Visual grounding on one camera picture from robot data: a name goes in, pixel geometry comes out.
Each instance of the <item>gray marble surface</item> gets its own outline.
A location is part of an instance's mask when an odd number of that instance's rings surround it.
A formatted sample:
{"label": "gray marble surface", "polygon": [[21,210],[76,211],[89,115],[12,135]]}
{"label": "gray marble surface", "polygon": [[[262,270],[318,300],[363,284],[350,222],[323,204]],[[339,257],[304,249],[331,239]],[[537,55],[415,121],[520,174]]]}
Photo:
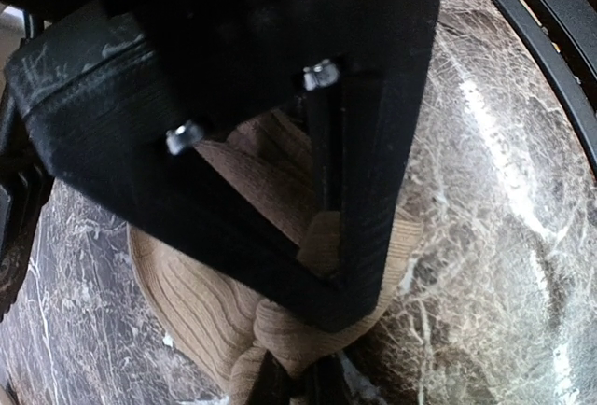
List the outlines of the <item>gray marble surface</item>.
{"label": "gray marble surface", "polygon": [[[400,195],[425,235],[388,313],[347,351],[375,386],[362,402],[597,403],[597,184],[494,5],[441,1]],[[0,325],[7,380],[22,405],[221,398],[164,343],[124,224],[62,184]]]}

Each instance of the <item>screw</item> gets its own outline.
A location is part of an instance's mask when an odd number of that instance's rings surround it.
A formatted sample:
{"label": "screw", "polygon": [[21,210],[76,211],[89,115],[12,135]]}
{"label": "screw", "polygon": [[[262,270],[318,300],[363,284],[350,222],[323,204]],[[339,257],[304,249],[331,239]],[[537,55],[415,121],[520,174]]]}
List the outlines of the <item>screw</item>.
{"label": "screw", "polygon": [[340,69],[330,60],[323,60],[315,66],[305,67],[303,72],[305,73],[304,86],[307,91],[327,88],[340,79]]}
{"label": "screw", "polygon": [[166,133],[166,145],[172,155],[180,155],[183,151],[196,146],[203,140],[205,130],[192,120],[176,130]]}

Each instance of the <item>silver bolt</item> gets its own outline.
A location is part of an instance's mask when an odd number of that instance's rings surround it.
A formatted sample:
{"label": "silver bolt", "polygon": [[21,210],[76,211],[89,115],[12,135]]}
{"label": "silver bolt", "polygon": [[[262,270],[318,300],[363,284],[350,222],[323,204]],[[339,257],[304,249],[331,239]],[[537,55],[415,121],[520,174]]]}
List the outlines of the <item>silver bolt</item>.
{"label": "silver bolt", "polygon": [[166,144],[173,155],[180,155],[183,151],[196,146],[203,140],[205,130],[192,120],[181,125],[176,130],[166,133]]}
{"label": "silver bolt", "polygon": [[312,67],[305,67],[305,90],[315,91],[327,88],[340,79],[340,69],[330,60],[323,60]]}

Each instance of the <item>brown marble surface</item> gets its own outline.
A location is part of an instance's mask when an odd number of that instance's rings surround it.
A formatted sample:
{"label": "brown marble surface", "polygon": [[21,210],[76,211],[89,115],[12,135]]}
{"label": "brown marble surface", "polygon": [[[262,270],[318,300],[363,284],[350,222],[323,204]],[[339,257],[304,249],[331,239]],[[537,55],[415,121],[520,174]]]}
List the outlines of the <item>brown marble surface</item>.
{"label": "brown marble surface", "polygon": [[[425,237],[390,311],[347,351],[373,383],[347,365],[355,395],[391,405],[592,405],[597,184],[494,5],[441,1],[400,195]],[[124,232],[57,184],[25,287],[0,325],[0,384],[10,380],[22,405],[221,399],[164,343]]]}

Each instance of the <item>black metal frame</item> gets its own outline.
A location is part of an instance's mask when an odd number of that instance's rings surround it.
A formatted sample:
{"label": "black metal frame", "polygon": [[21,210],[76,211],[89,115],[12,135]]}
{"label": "black metal frame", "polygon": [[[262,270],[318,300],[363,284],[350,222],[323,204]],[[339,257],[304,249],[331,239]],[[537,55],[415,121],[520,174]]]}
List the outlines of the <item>black metal frame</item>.
{"label": "black metal frame", "polygon": [[[18,51],[7,79],[52,175],[337,331],[377,303],[437,14],[438,0],[157,0],[119,16],[95,3]],[[325,58],[340,82],[306,92],[302,68]],[[218,133],[298,97],[340,111],[310,118],[317,163],[341,156],[341,189],[319,189],[342,216],[327,279],[199,155],[164,145],[189,119]],[[318,145],[326,130],[337,150]]]}
{"label": "black metal frame", "polygon": [[588,0],[525,0],[546,35],[519,0],[493,1],[543,70],[597,174],[597,11]]}

